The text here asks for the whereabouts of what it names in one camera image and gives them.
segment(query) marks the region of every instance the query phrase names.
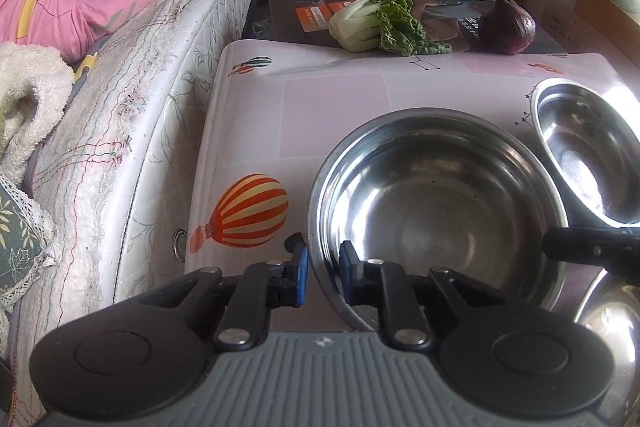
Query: lace trim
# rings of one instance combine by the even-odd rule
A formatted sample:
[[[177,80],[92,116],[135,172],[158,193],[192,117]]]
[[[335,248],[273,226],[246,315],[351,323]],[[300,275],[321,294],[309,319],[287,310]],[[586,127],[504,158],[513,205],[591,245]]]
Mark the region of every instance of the lace trim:
[[[34,280],[40,276],[42,268],[52,266],[60,259],[61,249],[56,227],[49,214],[42,210],[35,201],[30,200],[24,192],[18,190],[18,188],[2,176],[2,174],[0,174],[0,186],[4,188],[9,197],[14,201],[22,217],[32,228],[38,239],[40,249],[42,250],[41,253],[33,259],[33,264],[27,275],[11,290],[0,295],[0,306],[11,313],[14,310],[15,304],[27,293],[27,290]],[[2,324],[0,324],[0,349],[3,343],[6,342],[6,339],[7,337],[2,330]]]

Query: mattress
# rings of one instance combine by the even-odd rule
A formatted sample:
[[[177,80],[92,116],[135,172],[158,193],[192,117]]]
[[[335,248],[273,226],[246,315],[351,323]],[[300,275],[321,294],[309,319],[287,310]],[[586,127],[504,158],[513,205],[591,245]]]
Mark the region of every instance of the mattress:
[[[212,81],[250,1],[152,0],[105,44],[38,155],[33,196],[65,247],[12,316],[10,425],[44,413],[28,374],[39,338],[182,272],[172,235],[187,226]]]

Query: metal bowl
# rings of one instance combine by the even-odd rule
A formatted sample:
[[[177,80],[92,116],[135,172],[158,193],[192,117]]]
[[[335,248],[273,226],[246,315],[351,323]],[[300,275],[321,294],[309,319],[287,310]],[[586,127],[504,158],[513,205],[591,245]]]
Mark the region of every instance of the metal bowl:
[[[566,224],[553,181],[521,142],[463,112],[418,108],[364,124],[329,155],[307,235],[333,306],[352,327],[372,329],[373,309],[352,309],[338,289],[343,241],[361,259],[416,275],[446,266],[549,309],[564,271],[543,255],[542,236]]]
[[[598,334],[613,353],[613,384],[598,414],[612,427],[638,424],[640,412],[640,289],[621,277],[600,272],[575,318]]]
[[[533,125],[562,198],[584,225],[640,227],[640,141],[599,94],[550,79],[531,97]]]

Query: hot air balloon print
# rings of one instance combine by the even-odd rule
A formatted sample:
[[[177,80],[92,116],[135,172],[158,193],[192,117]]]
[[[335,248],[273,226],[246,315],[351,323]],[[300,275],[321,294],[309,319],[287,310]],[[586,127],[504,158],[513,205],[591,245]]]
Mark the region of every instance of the hot air balloon print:
[[[250,174],[231,185],[213,209],[209,222],[191,235],[190,251],[207,239],[235,248],[255,248],[273,236],[287,219],[289,198],[279,181]]]
[[[231,73],[227,76],[231,76],[232,74],[245,74],[250,71],[255,70],[255,68],[263,68],[271,64],[271,59],[269,57],[254,57],[251,60],[243,62],[242,64],[236,64],[232,69]]]

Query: stitching on mattress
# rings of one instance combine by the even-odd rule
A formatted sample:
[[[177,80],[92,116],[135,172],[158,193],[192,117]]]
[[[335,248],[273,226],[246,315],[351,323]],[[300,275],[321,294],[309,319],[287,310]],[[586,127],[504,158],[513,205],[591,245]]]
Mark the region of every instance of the stitching on mattress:
[[[122,140],[115,140],[115,141],[113,141],[113,142],[104,142],[104,143],[99,143],[99,141],[98,141],[98,143],[97,143],[97,144],[95,144],[95,143],[86,143],[86,144],[84,144],[84,145],[79,145],[79,146],[77,146],[77,147],[73,147],[72,149],[70,149],[70,150],[68,150],[66,153],[64,153],[63,155],[60,155],[60,159],[61,159],[61,161],[62,161],[62,158],[63,158],[65,155],[69,155],[71,158],[73,158],[74,156],[76,156],[76,157],[77,157],[77,156],[83,156],[83,154],[82,154],[82,153],[79,153],[79,154],[71,154],[71,153],[72,153],[74,150],[82,149],[82,148],[84,148],[84,147],[94,147],[94,148],[98,148],[98,147],[109,146],[109,145],[110,145],[110,146],[112,146],[112,147],[127,147],[127,148],[129,148],[129,150],[130,150],[130,142],[129,142],[129,140],[126,140],[126,141],[122,141]],[[104,152],[104,153],[100,153],[100,154],[94,154],[94,155],[92,155],[92,157],[107,156],[107,155],[109,155],[109,154],[110,154],[110,153],[108,153],[108,152]],[[73,165],[73,164],[77,164],[77,163],[80,163],[80,162],[72,162],[72,163],[67,164],[67,165]],[[48,173],[48,171],[50,171],[52,168],[53,168],[53,167],[50,167],[49,169],[43,169],[42,171],[38,171],[38,172],[36,172],[36,173],[35,173],[35,176],[40,176],[41,174]]]
[[[129,64],[128,64],[126,70],[123,71],[120,75],[117,75],[119,78],[122,78],[126,73],[129,73],[129,71],[132,70],[132,68],[134,67],[133,58],[134,57],[132,57],[132,56],[129,58]],[[130,86],[131,86],[131,82],[129,82],[127,84],[127,87],[130,87]],[[118,87],[118,83],[114,82],[113,83],[113,87],[110,90],[108,90],[107,92],[104,92],[104,95],[101,97],[101,99],[102,99],[102,107],[103,108],[105,107],[106,102],[109,100],[110,94],[115,92],[117,87]],[[95,108],[97,108],[100,105],[99,100],[100,99],[97,99],[96,102],[93,104],[94,111],[95,111]],[[111,115],[110,120],[113,120],[113,116],[114,116],[113,115],[113,111],[115,109],[116,109],[116,107],[114,106],[110,111],[110,115]],[[96,126],[97,126],[97,121],[94,121],[94,125],[93,125],[92,129],[95,130]],[[105,130],[105,133],[102,134],[102,137],[104,137],[106,135],[106,133],[107,133],[107,131],[109,129],[110,129],[110,126],[107,126],[106,130]],[[67,166],[67,164],[65,164],[63,166],[56,166],[49,173],[49,177],[47,178],[46,181],[52,179],[55,176],[55,174],[60,172],[66,166]],[[73,196],[73,204],[72,204],[72,209],[73,209],[74,212],[77,212],[76,211],[76,203],[77,203],[76,197],[78,195],[78,188],[82,185],[82,182],[84,181],[84,176],[86,174],[87,167],[88,167],[88,163],[85,163],[85,165],[83,166],[83,169],[82,169],[82,175],[80,176],[80,178],[79,178],[79,180],[78,180],[78,182],[76,184],[76,187],[75,187],[75,192],[74,192],[74,196]],[[35,179],[34,179],[34,193],[35,193],[36,190],[37,190],[37,186],[36,186]],[[70,194],[69,194],[68,189],[67,189],[67,190],[65,190],[65,200],[66,200],[66,197],[68,197],[68,195],[70,195]],[[68,279],[69,273],[71,271],[71,267],[72,267],[73,263],[76,260],[75,250],[76,250],[76,248],[78,246],[77,224],[78,224],[78,220],[75,219],[74,222],[73,222],[74,245],[69,249],[69,252],[68,252],[69,256],[71,257],[71,260],[68,263],[68,266],[66,267],[66,273],[65,273],[65,275],[63,277],[62,286],[61,286],[60,291],[59,291],[60,299],[58,300],[58,305],[59,305],[59,308],[60,308],[60,317],[57,320],[57,326],[60,325],[60,323],[62,321],[62,317],[64,315],[64,309],[62,307],[62,298],[63,298],[63,295],[64,295],[64,289],[65,289],[65,285],[66,285],[66,280]],[[54,281],[57,280],[57,278],[58,278],[59,268],[60,268],[60,266],[56,266],[55,267],[56,273],[52,278],[50,278],[51,288],[49,289],[49,298],[48,298],[49,301],[51,301],[52,296],[53,296]],[[38,315],[37,315],[37,319],[36,319],[36,327],[33,330],[33,342],[32,342],[33,344],[36,343],[36,335],[37,335],[37,332],[38,332],[38,326],[40,325],[40,316],[42,314],[42,306],[43,306],[43,303],[44,303],[44,300],[43,300],[43,295],[44,294],[45,294],[44,291],[40,293],[40,302],[39,302],[39,305],[38,305]],[[46,322],[45,322],[45,327],[47,327],[47,325],[49,324],[49,318],[50,318],[51,310],[52,310],[52,306],[49,306],[49,309],[47,310],[47,318],[46,318]],[[33,390],[33,386],[31,386],[31,388],[30,388],[30,407],[28,409],[33,409],[33,391],[34,391]],[[40,404],[40,412],[42,413],[42,404]]]
[[[147,58],[147,54],[148,54],[148,52],[149,52],[149,50],[146,50],[146,51],[145,51],[144,58]],[[128,65],[126,66],[126,69],[125,69],[124,71],[120,70],[120,72],[119,72],[120,74],[118,74],[118,75],[116,76],[118,79],[123,78],[126,74],[129,74],[129,73],[134,69],[134,67],[135,67],[135,64],[134,64],[134,57],[133,57],[133,56],[130,56],[130,57],[128,57],[128,58],[129,58],[129,63],[128,63]],[[126,84],[126,87],[127,87],[127,88],[128,88],[128,87],[130,87],[130,86],[132,86],[132,82],[128,82],[128,83]],[[118,85],[118,82],[116,81],[116,82],[114,82],[114,83],[113,83],[113,87],[112,87],[110,90],[107,90],[107,91],[104,91],[104,92],[103,92],[103,96],[101,97],[101,99],[102,99],[102,102],[101,102],[102,108],[105,108],[106,103],[107,103],[107,101],[110,99],[111,94],[112,94],[112,93],[114,93],[117,89],[121,89],[121,86],[119,86],[119,85]],[[97,99],[97,100],[95,101],[95,103],[92,105],[92,107],[93,107],[92,114],[95,114],[95,111],[96,111],[96,109],[97,109],[97,107],[98,107],[99,105],[100,105],[100,99]],[[116,110],[116,108],[119,108],[119,105],[114,105],[114,107],[112,107],[112,108],[111,108],[111,110],[110,110],[110,121],[112,121],[112,120],[113,120],[113,117],[114,117],[114,111]],[[96,127],[97,127],[97,121],[95,121],[95,122],[94,122],[94,124],[93,124],[93,126],[92,126],[92,129],[94,130],[94,132],[95,132]],[[106,136],[106,134],[108,133],[108,131],[110,130],[110,128],[111,128],[110,126],[106,126],[106,127],[105,127],[105,131],[102,133],[102,139],[104,139],[104,137]],[[86,155],[86,156],[87,156],[88,158],[91,158],[91,157],[92,157],[92,155],[91,155],[91,154],[88,154],[88,155]],[[58,159],[58,162],[63,162],[63,161],[64,161],[63,157],[59,158],[59,159]],[[44,179],[44,180],[39,180],[39,181],[37,182],[37,184],[36,184],[36,180],[34,180],[34,192],[37,190],[37,185],[42,185],[43,183],[45,183],[45,182],[47,182],[47,181],[51,180],[51,179],[52,179],[52,178],[53,178],[53,177],[54,177],[58,172],[60,172],[60,171],[61,171],[62,169],[64,169],[64,168],[66,168],[66,166],[69,166],[69,165],[72,165],[72,164],[77,164],[77,163],[80,163],[80,162],[72,162],[72,163],[69,163],[69,164],[63,164],[63,165],[57,165],[57,166],[55,166],[55,167],[53,167],[53,166],[52,166],[52,167],[50,167],[50,168],[49,168],[49,172],[47,173],[47,174],[48,174],[48,176],[47,176],[47,178],[46,178],[46,179]],[[76,187],[75,187],[76,193],[75,193],[75,195],[74,195],[74,196],[77,196],[77,190],[78,190],[78,188],[79,188],[79,187],[81,186],[81,184],[82,184],[82,181],[83,181],[83,179],[84,179],[84,175],[86,174],[86,168],[87,168],[87,165],[84,165],[84,168],[83,168],[83,171],[82,171],[81,178],[80,178],[80,179],[79,179],[79,181],[76,183]],[[69,195],[70,195],[70,194],[68,193],[68,190],[66,190],[66,191],[65,191],[65,199],[66,199],[66,197],[68,197]],[[60,298],[61,298],[61,301],[60,301],[60,302],[61,302],[61,304],[60,304],[60,311],[61,311],[61,315],[60,315],[60,318],[58,319],[58,325],[60,325],[60,322],[61,322],[61,320],[62,320],[62,315],[63,315],[63,313],[64,313],[64,310],[62,309],[62,295],[63,295],[64,288],[65,288],[65,281],[66,281],[66,278],[68,277],[68,274],[69,274],[69,272],[70,272],[71,266],[72,266],[73,262],[75,261],[75,255],[74,255],[73,253],[74,253],[74,250],[75,250],[75,248],[76,248],[76,246],[77,246],[77,235],[78,235],[78,230],[76,229],[76,222],[77,222],[77,221],[74,221],[74,233],[75,233],[75,234],[74,234],[74,235],[75,235],[75,238],[74,238],[74,246],[72,247],[72,249],[71,249],[71,250],[70,250],[70,252],[69,252],[69,253],[71,254],[71,256],[72,256],[72,261],[71,261],[71,263],[69,263],[69,264],[68,264],[68,267],[67,267],[67,269],[66,269],[65,277],[63,278],[62,288],[61,288],[61,290],[60,290],[60,296],[61,296],[61,297],[60,297]],[[53,288],[51,289],[51,291],[50,291],[50,293],[49,293],[49,299],[50,299],[50,298],[51,298],[51,296],[52,296],[52,290],[53,290]],[[41,300],[41,302],[40,302],[40,309],[39,309],[39,311],[42,311],[42,300]],[[49,308],[49,310],[48,310],[48,312],[47,312],[47,322],[46,322],[46,323],[48,323],[48,322],[49,322],[49,316],[50,316],[50,308]],[[39,323],[40,323],[40,322],[39,322],[39,317],[40,317],[40,313],[38,313],[38,322],[36,323],[36,325],[39,325]]]
[[[26,408],[27,404],[25,404],[25,403],[24,403],[22,400],[20,400],[19,398],[16,398],[16,399],[15,399],[15,401],[16,401],[17,403],[19,403],[19,404],[21,404],[21,405],[25,406],[25,408]],[[27,413],[27,415],[28,415],[29,417],[25,416],[25,415],[24,415],[23,413],[21,413],[21,412],[20,412],[20,416],[22,416],[22,418],[23,418],[23,419],[25,419],[25,420],[28,422],[28,425],[30,425],[32,422],[35,422],[35,421],[37,421],[37,420],[38,420],[35,416],[31,415],[31,413],[30,413],[28,410],[25,410],[25,413]]]
[[[156,26],[162,27],[173,18],[174,18],[173,16],[169,16],[169,15],[159,15],[158,17],[156,17],[154,19],[153,22],[150,22],[148,25],[146,25],[143,28],[139,28],[137,30],[134,30],[134,31],[128,33],[126,36],[119,37],[117,39],[113,39],[113,41],[111,41],[111,39],[110,39],[109,41],[106,42],[104,47],[101,49],[101,52],[104,54],[107,51],[111,51],[112,49],[118,47],[122,42],[125,42],[125,41],[129,40],[132,36],[141,35],[143,32],[145,32],[149,28],[153,28],[153,27],[156,27]]]
[[[175,86],[175,84],[177,82],[180,81],[180,72],[182,71],[182,65],[184,64],[184,61],[188,58],[190,52],[192,51],[193,43],[195,42],[196,37],[202,31],[202,28],[206,24],[206,21],[208,20],[209,15],[211,13],[213,13],[213,12],[219,11],[220,6],[226,6],[226,3],[223,3],[222,0],[216,0],[214,2],[214,5],[209,9],[209,11],[206,13],[206,15],[204,15],[202,17],[200,25],[197,26],[197,28],[195,28],[194,31],[191,31],[191,34],[190,34],[191,42],[190,42],[190,45],[189,45],[186,53],[182,56],[182,58],[180,60],[180,66],[177,68],[176,77],[174,79],[174,86]],[[128,210],[128,213],[127,213],[128,217],[127,217],[127,220],[126,220],[126,223],[125,223],[125,226],[124,226],[124,230],[123,230],[123,234],[122,234],[122,241],[121,241],[121,244],[120,244],[120,255],[118,256],[118,265],[116,267],[115,286],[114,286],[114,290],[113,290],[113,297],[111,299],[112,303],[114,303],[115,299],[116,299],[118,282],[120,280],[120,271],[121,271],[121,267],[122,267],[122,253],[123,253],[123,251],[125,249],[125,245],[126,245],[126,241],[127,241],[127,237],[128,237],[129,226],[130,226],[130,222],[131,222],[131,214],[132,214],[133,208],[134,208],[134,206],[136,204],[136,194],[137,194],[138,188],[140,186],[140,176],[142,175],[143,168],[144,168],[144,165],[145,165],[145,162],[146,162],[146,155],[147,155],[149,147],[150,147],[150,145],[151,145],[151,143],[153,141],[154,134],[156,132],[156,129],[158,128],[159,121],[161,121],[161,117],[162,117],[162,114],[164,113],[164,110],[165,110],[165,106],[163,106],[163,108],[162,108],[162,110],[161,110],[161,112],[160,112],[160,114],[158,116],[158,119],[156,120],[156,124],[154,125],[153,131],[151,133],[151,138],[146,143],[145,156],[144,156],[144,159],[142,161],[142,165],[141,165],[140,171],[138,173],[138,177],[136,179],[136,184],[135,184],[135,188],[134,188],[134,190],[132,192],[132,197],[130,198],[129,210]]]
[[[143,42],[148,42],[149,40],[152,40],[152,38],[151,39],[145,38],[145,40]],[[147,58],[147,55],[148,55],[149,51],[150,51],[149,49],[147,49],[145,51],[145,54],[143,56],[143,58],[145,60]],[[129,57],[129,64],[126,66],[126,69],[124,71],[120,70],[121,73],[117,74],[115,76],[115,78],[120,79],[120,78],[123,78],[126,75],[129,75],[131,73],[131,71],[135,68],[135,66],[136,66],[136,64],[134,64],[134,57],[130,56]],[[127,83],[126,86],[125,86],[125,89],[128,89],[132,85],[133,85],[132,82]],[[106,105],[107,101],[110,99],[111,94],[114,93],[120,87],[121,86],[118,85],[118,82],[114,82],[113,83],[113,87],[110,90],[103,92],[103,96],[101,97],[101,99],[102,99],[102,108],[104,108],[104,106]],[[94,103],[94,105],[92,106],[93,107],[92,114],[95,114],[95,111],[96,111],[97,107],[100,105],[99,100],[100,99],[97,99],[96,102]],[[118,108],[120,108],[120,104],[124,105],[124,103],[120,102],[120,96],[118,96],[118,104],[114,104],[114,107],[112,107],[111,110],[110,110],[110,121],[113,121],[114,111],[116,111]],[[97,122],[94,122],[94,126],[92,127],[92,129],[94,131],[95,131],[96,126],[97,126]],[[104,137],[106,136],[106,134],[110,130],[111,130],[111,126],[110,125],[105,127],[104,132],[102,133],[102,139],[104,139]],[[76,146],[72,150],[85,148],[87,146],[91,146],[91,144],[82,144],[82,145]],[[34,181],[33,181],[33,190],[34,190],[34,192],[37,190],[37,188],[39,186],[42,186],[46,182],[49,182],[62,169],[65,169],[68,166],[79,164],[79,163],[83,163],[83,162],[90,163],[89,158],[93,158],[93,157],[96,156],[95,154],[87,153],[85,155],[87,160],[84,160],[83,162],[82,161],[65,162],[66,159],[68,158],[68,155],[69,155],[70,152],[71,151],[66,151],[66,152],[62,153],[62,155],[60,155],[52,165],[47,166],[47,168],[45,168],[45,169],[43,169],[41,171],[41,172],[46,172],[47,173],[47,177],[46,178],[38,179],[37,175],[39,173],[34,176]]]

